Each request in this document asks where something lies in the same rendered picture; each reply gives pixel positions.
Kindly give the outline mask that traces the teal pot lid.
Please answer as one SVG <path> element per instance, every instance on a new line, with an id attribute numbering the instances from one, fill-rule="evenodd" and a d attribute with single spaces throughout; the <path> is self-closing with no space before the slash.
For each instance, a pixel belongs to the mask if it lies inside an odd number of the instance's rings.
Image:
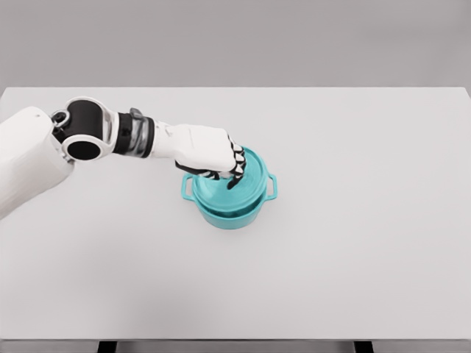
<path id="1" fill-rule="evenodd" d="M 222 218 L 239 217 L 255 209 L 266 191 L 268 171 L 263 159 L 252 149 L 244 148 L 246 168 L 236 186 L 229 189 L 229 179 L 194 176 L 192 196 L 206 212 Z"/>

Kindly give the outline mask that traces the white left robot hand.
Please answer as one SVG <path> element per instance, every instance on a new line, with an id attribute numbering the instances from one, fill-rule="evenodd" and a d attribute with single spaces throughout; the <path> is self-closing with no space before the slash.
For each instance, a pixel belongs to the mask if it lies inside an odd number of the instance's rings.
<path id="1" fill-rule="evenodd" d="M 226 179 L 229 190 L 244 177 L 245 150 L 225 129 L 181 124 L 173 129 L 172 137 L 177 168 L 207 179 Z"/>

